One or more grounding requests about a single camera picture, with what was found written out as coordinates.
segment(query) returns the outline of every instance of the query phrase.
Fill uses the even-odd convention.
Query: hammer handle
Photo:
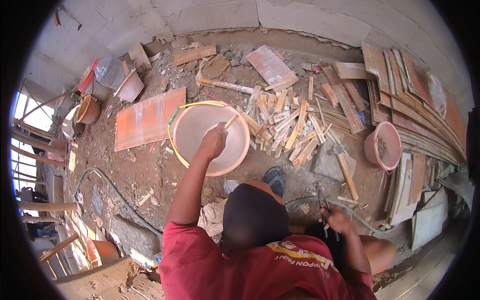
[[[355,185],[353,184],[352,175],[350,174],[350,170],[348,169],[345,158],[343,157],[343,154],[341,154],[341,153],[337,154],[336,157],[338,158],[338,162],[340,163],[340,166],[342,167],[343,176],[345,177],[345,181],[347,182],[348,188],[350,189],[350,193],[352,194],[352,199],[354,201],[358,201],[359,195],[357,193],[357,189],[355,189]]]

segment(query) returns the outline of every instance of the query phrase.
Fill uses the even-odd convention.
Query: stack of wooden boards
[[[342,68],[341,78],[367,80],[372,125],[389,121],[404,149],[463,165],[466,126],[440,81],[404,50],[381,51],[362,42],[362,51],[367,73],[358,64],[356,68],[336,65]]]

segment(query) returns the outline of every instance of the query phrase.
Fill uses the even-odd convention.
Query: orange bucket
[[[87,238],[87,253],[93,267],[108,264],[120,258],[117,249],[109,241]]]

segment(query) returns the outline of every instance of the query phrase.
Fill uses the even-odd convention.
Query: flip-flop
[[[285,181],[285,171],[279,166],[268,170],[263,179],[263,182],[268,184],[273,193],[280,197],[283,197],[283,192],[285,191]]]

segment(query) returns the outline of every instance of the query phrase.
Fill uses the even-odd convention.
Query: hammer
[[[355,189],[352,175],[350,174],[350,170],[348,169],[347,163],[342,154],[346,150],[347,150],[347,147],[341,144],[341,145],[334,146],[331,150],[328,151],[328,153],[331,155],[336,154],[336,157],[338,158],[338,162],[342,167],[343,176],[345,177],[345,181],[347,182],[348,188],[350,189],[350,193],[352,194],[352,199],[354,201],[357,201],[359,199],[359,195],[357,193],[357,189]]]

